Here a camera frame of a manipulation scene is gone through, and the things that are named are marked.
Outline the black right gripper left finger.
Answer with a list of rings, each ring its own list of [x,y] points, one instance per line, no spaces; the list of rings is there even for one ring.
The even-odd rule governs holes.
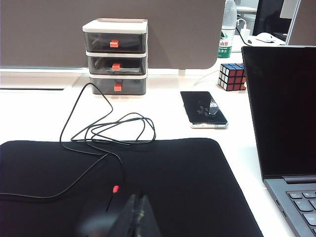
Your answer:
[[[140,226],[140,200],[136,195],[132,195],[118,218],[118,236],[119,237],[141,237],[142,230]]]

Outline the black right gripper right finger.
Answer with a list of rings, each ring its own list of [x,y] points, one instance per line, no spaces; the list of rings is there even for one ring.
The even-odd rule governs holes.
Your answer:
[[[138,236],[159,237],[160,230],[153,209],[147,196],[143,196],[138,209]]]

